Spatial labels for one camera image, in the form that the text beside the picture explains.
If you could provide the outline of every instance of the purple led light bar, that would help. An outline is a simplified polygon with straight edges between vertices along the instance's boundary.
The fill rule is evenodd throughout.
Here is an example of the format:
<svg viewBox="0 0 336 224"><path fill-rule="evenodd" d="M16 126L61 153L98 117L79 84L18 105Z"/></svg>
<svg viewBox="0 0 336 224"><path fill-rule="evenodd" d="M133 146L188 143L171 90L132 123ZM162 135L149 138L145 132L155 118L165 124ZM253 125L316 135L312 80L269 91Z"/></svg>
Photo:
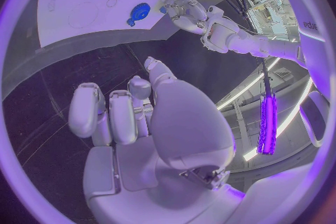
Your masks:
<svg viewBox="0 0 336 224"><path fill-rule="evenodd" d="M260 106L260 135L256 152L273 155L277 137L277 100L275 94L265 97Z"/></svg>

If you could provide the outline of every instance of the vent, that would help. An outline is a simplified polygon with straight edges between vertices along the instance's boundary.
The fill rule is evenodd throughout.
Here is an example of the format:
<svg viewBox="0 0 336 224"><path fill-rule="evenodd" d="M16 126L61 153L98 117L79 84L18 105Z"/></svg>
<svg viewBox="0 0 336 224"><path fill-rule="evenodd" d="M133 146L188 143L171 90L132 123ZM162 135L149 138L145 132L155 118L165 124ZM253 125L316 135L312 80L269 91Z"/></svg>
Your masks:
<svg viewBox="0 0 336 224"><path fill-rule="evenodd" d="M276 71L274 71L274 74L277 74L278 76L280 76L281 78L289 75L291 73L291 71L289 71L288 69L286 69L285 67L282 67Z"/></svg>

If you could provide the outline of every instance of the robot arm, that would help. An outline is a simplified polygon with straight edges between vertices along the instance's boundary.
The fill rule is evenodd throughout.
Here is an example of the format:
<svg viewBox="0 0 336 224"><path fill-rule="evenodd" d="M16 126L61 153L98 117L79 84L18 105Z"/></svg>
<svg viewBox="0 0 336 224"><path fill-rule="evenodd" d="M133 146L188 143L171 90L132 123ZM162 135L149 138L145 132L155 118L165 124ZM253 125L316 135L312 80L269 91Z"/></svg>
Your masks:
<svg viewBox="0 0 336 224"><path fill-rule="evenodd" d="M167 0L166 8L177 27L201 35L202 44L210 50L220 53L233 50L262 58L280 57L293 60L305 68L300 43L251 35L240 29L235 22L223 17L224 11L218 7L210 6L206 11L196 0Z"/></svg>

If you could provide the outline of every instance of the purple light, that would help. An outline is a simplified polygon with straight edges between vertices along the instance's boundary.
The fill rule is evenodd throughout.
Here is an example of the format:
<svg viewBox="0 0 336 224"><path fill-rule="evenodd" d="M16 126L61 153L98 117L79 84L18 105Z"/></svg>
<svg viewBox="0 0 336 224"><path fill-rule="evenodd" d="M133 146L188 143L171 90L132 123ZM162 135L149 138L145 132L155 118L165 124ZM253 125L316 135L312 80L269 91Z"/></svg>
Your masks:
<svg viewBox="0 0 336 224"><path fill-rule="evenodd" d="M256 152L264 155L273 155L276 148L277 136L277 100L265 97L260 106L260 135Z"/></svg>

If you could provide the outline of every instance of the black floor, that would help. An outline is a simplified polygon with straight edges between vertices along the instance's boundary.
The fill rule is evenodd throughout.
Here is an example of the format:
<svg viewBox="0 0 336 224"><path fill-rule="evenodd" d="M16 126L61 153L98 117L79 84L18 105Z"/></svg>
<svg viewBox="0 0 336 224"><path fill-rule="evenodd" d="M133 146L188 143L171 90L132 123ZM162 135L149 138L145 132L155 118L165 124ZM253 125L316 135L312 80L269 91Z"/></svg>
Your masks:
<svg viewBox="0 0 336 224"><path fill-rule="evenodd" d="M218 6L244 24L226 2ZM86 156L93 145L90 138L72 134L67 125L69 103L80 83L95 82L108 97L113 90L126 89L135 75L148 78L142 64L152 56L217 102L255 69L251 55L212 52L202 47L199 38L180 30L167 41L96 49L44 68L10 93L3 108L13 149L52 205L76 223L96 223L82 189ZM0 184L0 217L8 223L34 223L3 178Z"/></svg>

